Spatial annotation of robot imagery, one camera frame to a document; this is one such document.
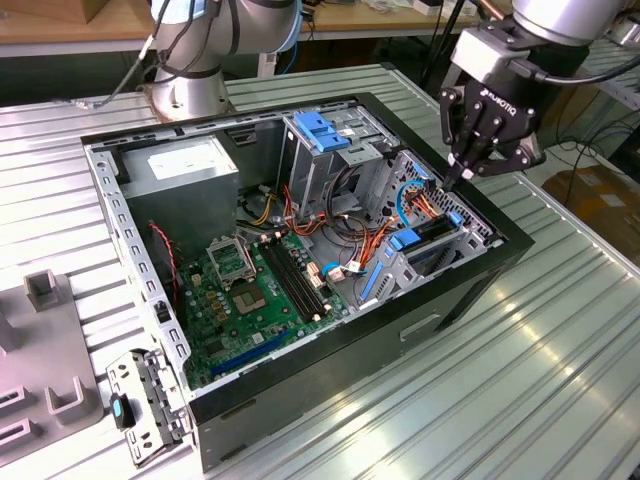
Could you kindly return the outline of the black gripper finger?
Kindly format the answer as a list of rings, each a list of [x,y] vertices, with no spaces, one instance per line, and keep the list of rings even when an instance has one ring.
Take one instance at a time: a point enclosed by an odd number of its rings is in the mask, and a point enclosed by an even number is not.
[[[445,87],[439,94],[441,136],[445,145],[450,147],[447,155],[447,172],[445,174],[442,189],[450,191],[461,176],[461,165],[458,160],[456,142],[459,133],[459,121],[457,112],[463,105],[463,89],[461,87]]]
[[[524,171],[539,166],[545,161],[546,154],[535,143],[519,142],[505,156],[492,158],[485,154],[476,160],[465,160],[462,163],[460,178],[470,181],[476,176],[499,176]]]

